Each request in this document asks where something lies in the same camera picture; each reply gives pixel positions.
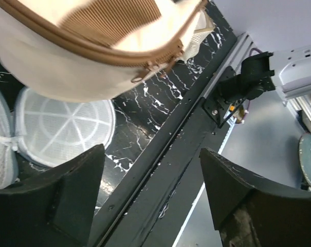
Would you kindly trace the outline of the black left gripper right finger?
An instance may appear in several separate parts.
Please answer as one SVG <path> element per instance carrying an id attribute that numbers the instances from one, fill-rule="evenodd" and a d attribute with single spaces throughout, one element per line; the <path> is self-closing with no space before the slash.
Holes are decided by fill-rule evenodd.
<path id="1" fill-rule="evenodd" d="M 311 192 L 249 171 L 209 148 L 200 163 L 223 246 L 311 246 Z"/>

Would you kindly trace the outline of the beige brown-trimmed laundry bag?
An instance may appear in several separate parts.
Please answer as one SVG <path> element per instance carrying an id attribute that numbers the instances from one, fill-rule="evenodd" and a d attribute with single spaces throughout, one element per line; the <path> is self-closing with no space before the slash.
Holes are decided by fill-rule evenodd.
<path id="1" fill-rule="evenodd" d="M 56 100 L 112 99 L 197 55 L 207 1 L 0 1 L 0 63 Z"/>

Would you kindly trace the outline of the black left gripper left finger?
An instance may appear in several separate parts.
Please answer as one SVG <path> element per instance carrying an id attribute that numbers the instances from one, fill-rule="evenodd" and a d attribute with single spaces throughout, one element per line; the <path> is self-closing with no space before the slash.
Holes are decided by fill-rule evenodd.
<path id="1" fill-rule="evenodd" d="M 0 246 L 87 246 L 104 158 L 96 145 L 0 189 Z"/>

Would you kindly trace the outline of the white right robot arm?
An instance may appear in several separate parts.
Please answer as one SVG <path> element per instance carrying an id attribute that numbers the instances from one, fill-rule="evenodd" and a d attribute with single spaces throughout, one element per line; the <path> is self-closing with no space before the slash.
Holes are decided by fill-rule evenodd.
<path id="1" fill-rule="evenodd" d="M 311 45 L 291 50 L 260 52 L 242 61 L 241 71 L 219 81 L 218 97 L 237 105 L 217 126 L 224 123 L 246 101 L 278 90 L 283 101 L 295 100 L 311 122 Z"/>

